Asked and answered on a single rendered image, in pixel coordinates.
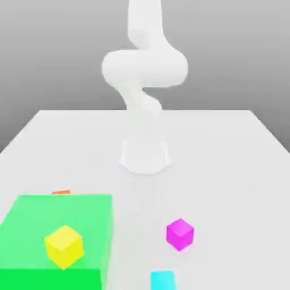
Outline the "small cyan cube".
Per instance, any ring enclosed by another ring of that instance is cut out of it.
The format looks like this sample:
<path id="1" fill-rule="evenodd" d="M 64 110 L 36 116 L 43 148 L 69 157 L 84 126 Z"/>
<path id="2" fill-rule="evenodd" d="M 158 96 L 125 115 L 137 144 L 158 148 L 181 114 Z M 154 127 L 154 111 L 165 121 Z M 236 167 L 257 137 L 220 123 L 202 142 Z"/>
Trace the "small cyan cube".
<path id="1" fill-rule="evenodd" d="M 177 290 L 173 271 L 151 272 L 151 290 Z"/>

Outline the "large green box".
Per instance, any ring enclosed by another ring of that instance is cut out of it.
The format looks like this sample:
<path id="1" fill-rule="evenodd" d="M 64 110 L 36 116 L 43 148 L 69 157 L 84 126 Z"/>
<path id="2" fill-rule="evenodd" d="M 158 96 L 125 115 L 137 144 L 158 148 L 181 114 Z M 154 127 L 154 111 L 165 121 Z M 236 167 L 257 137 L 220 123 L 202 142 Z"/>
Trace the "large green box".
<path id="1" fill-rule="evenodd" d="M 82 236 L 84 249 L 65 270 L 44 241 L 63 225 Z M 110 195 L 20 195 L 0 223 L 0 290 L 105 290 L 112 234 Z"/>

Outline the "small magenta cube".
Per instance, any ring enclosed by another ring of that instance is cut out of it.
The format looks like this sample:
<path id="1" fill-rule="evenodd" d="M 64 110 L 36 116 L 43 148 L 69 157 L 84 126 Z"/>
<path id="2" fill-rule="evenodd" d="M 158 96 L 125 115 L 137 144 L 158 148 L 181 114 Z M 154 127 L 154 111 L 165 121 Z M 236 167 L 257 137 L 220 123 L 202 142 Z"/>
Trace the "small magenta cube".
<path id="1" fill-rule="evenodd" d="M 193 243 L 194 227 L 180 218 L 167 225 L 166 241 L 177 251 L 181 251 Z"/>

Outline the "small yellow cube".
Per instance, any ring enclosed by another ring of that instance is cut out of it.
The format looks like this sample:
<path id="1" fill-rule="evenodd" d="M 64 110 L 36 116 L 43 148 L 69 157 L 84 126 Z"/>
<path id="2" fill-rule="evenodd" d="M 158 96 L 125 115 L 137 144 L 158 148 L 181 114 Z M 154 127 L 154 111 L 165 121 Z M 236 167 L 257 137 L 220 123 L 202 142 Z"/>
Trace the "small yellow cube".
<path id="1" fill-rule="evenodd" d="M 84 256 L 82 236 L 63 225 L 44 238 L 48 258 L 65 270 Z"/>

